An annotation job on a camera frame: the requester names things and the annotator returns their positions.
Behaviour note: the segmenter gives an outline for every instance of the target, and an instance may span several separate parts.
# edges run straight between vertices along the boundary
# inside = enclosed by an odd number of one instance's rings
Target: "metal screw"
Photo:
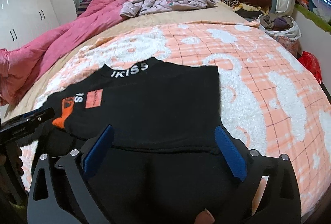
[[[288,160],[289,160],[289,157],[288,157],[288,155],[286,155],[286,154],[281,154],[281,157],[282,157],[282,159],[285,160],[285,161],[288,161]]]
[[[75,157],[75,156],[78,155],[78,153],[79,153],[79,150],[78,150],[78,149],[73,149],[73,150],[70,152],[70,155],[73,156],[73,157]]]
[[[41,156],[40,156],[40,159],[43,161],[43,160],[45,160],[45,159],[47,159],[47,154],[42,154]]]
[[[252,149],[249,153],[250,153],[251,156],[253,156],[253,157],[257,157],[257,156],[259,155],[259,152],[258,152],[257,150],[255,150],[255,149]]]

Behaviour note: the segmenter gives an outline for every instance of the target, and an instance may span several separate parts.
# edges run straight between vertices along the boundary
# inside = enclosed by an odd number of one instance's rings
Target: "laundry basket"
[[[274,40],[279,42],[284,48],[286,48],[289,53],[291,53],[294,57],[297,57],[297,51],[299,49],[299,38],[301,37],[301,31],[297,23],[293,18],[290,16],[286,16],[292,20],[293,27],[285,30],[285,31],[267,31],[262,25],[259,28],[267,33],[270,37]]]

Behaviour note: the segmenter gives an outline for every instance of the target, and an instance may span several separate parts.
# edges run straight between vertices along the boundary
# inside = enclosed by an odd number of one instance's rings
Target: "black door handle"
[[[14,34],[15,34],[15,37],[16,37],[16,39],[17,39],[17,35],[16,35],[16,33],[15,33],[15,30],[13,29],[13,32],[14,32]]]
[[[12,32],[11,31],[9,31],[10,32],[10,34],[12,35],[12,38],[13,38],[13,42],[15,42],[15,39],[14,39],[14,37],[13,37],[13,34],[12,34]]]

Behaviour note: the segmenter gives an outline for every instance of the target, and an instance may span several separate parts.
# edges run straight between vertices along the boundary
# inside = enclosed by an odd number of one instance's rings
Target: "green cloth on windowsill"
[[[315,13],[309,11],[308,9],[304,8],[301,5],[295,4],[295,8],[302,13],[302,15],[305,16],[305,18],[311,20],[313,23],[316,24],[319,28],[322,30],[330,33],[331,32],[331,25],[329,25],[327,22],[325,22],[322,18],[317,16]]]

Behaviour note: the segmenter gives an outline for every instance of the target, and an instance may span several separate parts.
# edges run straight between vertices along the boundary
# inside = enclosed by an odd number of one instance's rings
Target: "bed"
[[[272,157],[289,155],[302,215],[309,214],[331,183],[331,106],[314,76],[258,26],[220,2],[205,10],[123,21],[59,59],[17,106],[8,107],[4,120],[40,107],[49,95],[103,64],[120,70],[155,56],[190,66],[217,65],[225,127],[250,149]],[[26,189],[36,146],[37,141],[23,148]],[[266,182],[261,180],[255,209]]]

